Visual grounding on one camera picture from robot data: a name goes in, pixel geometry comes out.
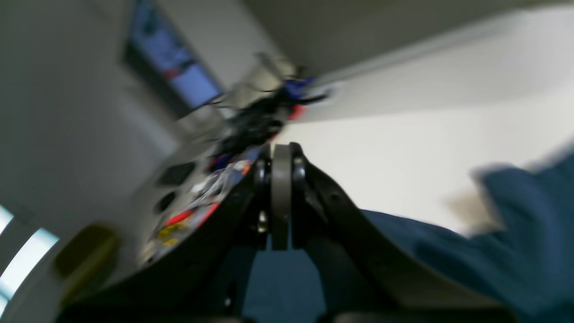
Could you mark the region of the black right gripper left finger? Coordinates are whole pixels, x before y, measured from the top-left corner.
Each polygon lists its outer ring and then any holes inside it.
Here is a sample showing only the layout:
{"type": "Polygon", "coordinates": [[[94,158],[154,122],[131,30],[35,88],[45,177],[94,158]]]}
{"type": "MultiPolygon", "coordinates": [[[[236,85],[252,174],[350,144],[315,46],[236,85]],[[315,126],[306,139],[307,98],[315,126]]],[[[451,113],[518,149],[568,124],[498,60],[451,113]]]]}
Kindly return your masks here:
{"type": "Polygon", "coordinates": [[[58,323],[244,323],[256,254],[289,247],[292,145],[266,145],[219,206],[166,255],[67,306],[58,323]]]}

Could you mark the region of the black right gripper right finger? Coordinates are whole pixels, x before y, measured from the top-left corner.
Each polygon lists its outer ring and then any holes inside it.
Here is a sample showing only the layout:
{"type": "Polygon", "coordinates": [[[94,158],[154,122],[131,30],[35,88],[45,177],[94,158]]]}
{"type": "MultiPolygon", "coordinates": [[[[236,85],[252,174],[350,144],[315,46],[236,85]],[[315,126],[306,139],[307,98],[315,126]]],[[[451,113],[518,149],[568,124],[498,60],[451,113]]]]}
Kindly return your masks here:
{"type": "Polygon", "coordinates": [[[514,323],[502,305],[402,251],[291,143],[291,239],[318,269],[320,323],[514,323]]]}

